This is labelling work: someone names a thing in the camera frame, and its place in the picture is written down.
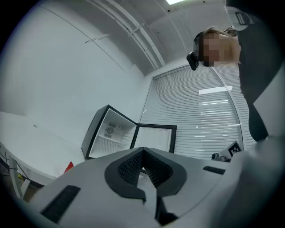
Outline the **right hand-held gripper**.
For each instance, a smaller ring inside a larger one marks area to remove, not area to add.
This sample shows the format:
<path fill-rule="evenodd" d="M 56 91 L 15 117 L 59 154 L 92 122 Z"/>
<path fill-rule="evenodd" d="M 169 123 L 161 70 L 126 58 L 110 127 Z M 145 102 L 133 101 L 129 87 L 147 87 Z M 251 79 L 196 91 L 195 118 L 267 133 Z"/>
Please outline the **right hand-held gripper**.
<path fill-rule="evenodd" d="M 230 146 L 223 149 L 219 153 L 212 154 L 212 160 L 221 162 L 230 162 L 233 155 L 237 152 L 241 152 L 241 147 L 237 141 L 234 141 Z"/>

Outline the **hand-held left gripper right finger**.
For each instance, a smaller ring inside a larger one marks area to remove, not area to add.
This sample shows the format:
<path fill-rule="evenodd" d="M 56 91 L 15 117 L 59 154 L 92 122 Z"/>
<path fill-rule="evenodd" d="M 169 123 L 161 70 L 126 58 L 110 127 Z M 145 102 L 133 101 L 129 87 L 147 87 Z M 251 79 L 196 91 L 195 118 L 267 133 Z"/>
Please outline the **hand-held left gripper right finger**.
<path fill-rule="evenodd" d="M 157 199 L 156 188 L 146 173 L 142 173 L 142 190 L 145 191 L 147 210 L 159 225 L 171 224 L 195 209 L 216 187 L 229 164 L 184 157 L 155 149 L 159 155 L 174 159 L 186 171 L 186 181 L 175 195 Z"/>

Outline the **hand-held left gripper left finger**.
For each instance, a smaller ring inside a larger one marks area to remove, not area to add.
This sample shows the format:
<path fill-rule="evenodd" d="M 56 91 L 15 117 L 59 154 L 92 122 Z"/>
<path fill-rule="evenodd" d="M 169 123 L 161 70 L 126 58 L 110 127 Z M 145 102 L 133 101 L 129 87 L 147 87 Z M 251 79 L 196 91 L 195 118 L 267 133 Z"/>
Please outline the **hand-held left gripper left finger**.
<path fill-rule="evenodd" d="M 120 151 L 84 161 L 39 190 L 29 202 L 38 213 L 68 185 L 80 191 L 58 221 L 63 228 L 158 228 L 155 216 L 141 199 L 115 193 L 105 181 L 105 169 L 113 161 L 134 152 Z"/>

